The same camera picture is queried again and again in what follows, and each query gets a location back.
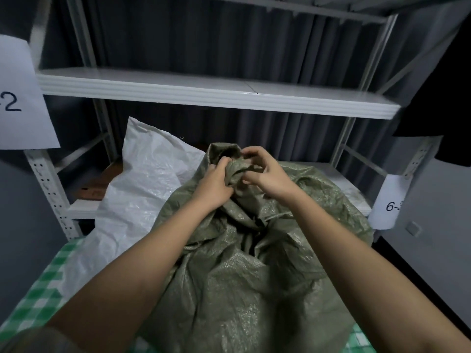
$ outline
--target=shelving unit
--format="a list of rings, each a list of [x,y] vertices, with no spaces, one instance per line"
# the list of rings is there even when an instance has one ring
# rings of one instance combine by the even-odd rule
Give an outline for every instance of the shelving unit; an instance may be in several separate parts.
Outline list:
[[[397,15],[378,17],[270,0],[227,1],[381,24],[358,90],[150,71],[100,69],[97,68],[81,0],[67,0],[67,4],[85,66],[82,68],[39,70],[38,65],[47,30],[51,2],[51,0],[40,0],[30,41],[39,85],[44,94],[94,99],[97,119],[101,129],[101,134],[96,139],[76,150],[56,165],[52,164],[45,150],[25,151],[44,194],[69,239],[81,236],[76,220],[95,218],[99,201],[77,200],[70,204],[57,173],[101,141],[105,142],[110,162],[116,158],[114,137],[104,99],[348,117],[338,138],[330,163],[315,163],[313,166],[320,169],[337,184],[361,213],[365,216],[370,213],[371,208],[360,191],[335,168],[340,155],[344,150],[347,150],[350,155],[371,166],[380,174],[385,174],[384,170],[349,149],[346,143],[355,123],[355,118],[391,119],[400,107],[380,94],[366,92],[394,27]]]

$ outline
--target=hand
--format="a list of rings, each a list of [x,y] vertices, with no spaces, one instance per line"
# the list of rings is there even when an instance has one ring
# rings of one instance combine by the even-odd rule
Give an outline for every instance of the hand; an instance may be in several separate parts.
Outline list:
[[[244,157],[250,157],[248,160],[253,165],[263,167],[263,173],[247,171],[242,179],[247,183],[257,185],[270,197],[288,206],[291,197],[300,188],[288,177],[278,161],[261,146],[246,147],[241,152]]]
[[[217,166],[209,165],[208,171],[193,193],[192,200],[199,202],[199,205],[205,207],[208,213],[226,203],[234,192],[232,187],[224,184],[226,166],[230,161],[229,157],[222,157]]]

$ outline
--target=black fabric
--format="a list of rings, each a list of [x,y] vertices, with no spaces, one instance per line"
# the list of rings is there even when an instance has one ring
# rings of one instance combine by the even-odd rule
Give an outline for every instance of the black fabric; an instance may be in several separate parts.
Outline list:
[[[440,136],[435,158],[471,166],[469,115],[471,101],[471,14],[439,64],[402,113],[394,136]]]

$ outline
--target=shirt sleeve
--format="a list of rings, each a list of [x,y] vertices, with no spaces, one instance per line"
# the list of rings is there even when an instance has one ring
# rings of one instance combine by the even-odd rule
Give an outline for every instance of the shirt sleeve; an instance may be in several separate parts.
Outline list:
[[[0,353],[85,353],[58,330],[36,327],[0,343]]]

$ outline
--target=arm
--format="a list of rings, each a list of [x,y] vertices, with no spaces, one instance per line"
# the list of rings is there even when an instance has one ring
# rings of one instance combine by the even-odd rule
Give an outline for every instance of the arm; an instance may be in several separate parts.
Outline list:
[[[162,283],[198,224],[224,204],[229,158],[210,165],[192,199],[111,262],[47,323],[87,352],[123,352],[157,303]]]
[[[399,270],[306,195],[261,147],[244,180],[290,208],[337,292],[382,352],[468,352],[471,342]]]

